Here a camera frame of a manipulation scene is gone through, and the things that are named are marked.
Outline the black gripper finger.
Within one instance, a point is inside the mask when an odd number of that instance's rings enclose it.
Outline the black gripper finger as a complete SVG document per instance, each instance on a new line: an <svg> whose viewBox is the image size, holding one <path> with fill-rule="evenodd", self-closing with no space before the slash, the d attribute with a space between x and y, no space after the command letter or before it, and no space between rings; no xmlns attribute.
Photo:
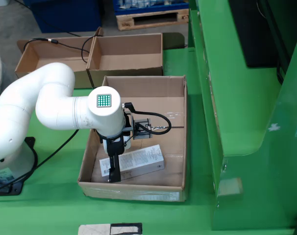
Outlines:
<svg viewBox="0 0 297 235"><path fill-rule="evenodd" d="M110 169L109 169L109 183L117 183L121 181L121 172L119 164L119 155L115 153L113 156L109 156Z"/></svg>

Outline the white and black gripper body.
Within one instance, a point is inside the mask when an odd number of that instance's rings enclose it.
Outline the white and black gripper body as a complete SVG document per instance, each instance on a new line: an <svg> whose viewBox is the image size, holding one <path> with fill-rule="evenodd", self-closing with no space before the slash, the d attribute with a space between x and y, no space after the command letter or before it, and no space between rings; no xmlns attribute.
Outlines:
<svg viewBox="0 0 297 235"><path fill-rule="evenodd" d="M113 137L105 137L99 135L100 142L103 144L104 151L108 156L112 157L115 154L121 155L125 150L131 147L130 132L121 132L119 135Z"/></svg>

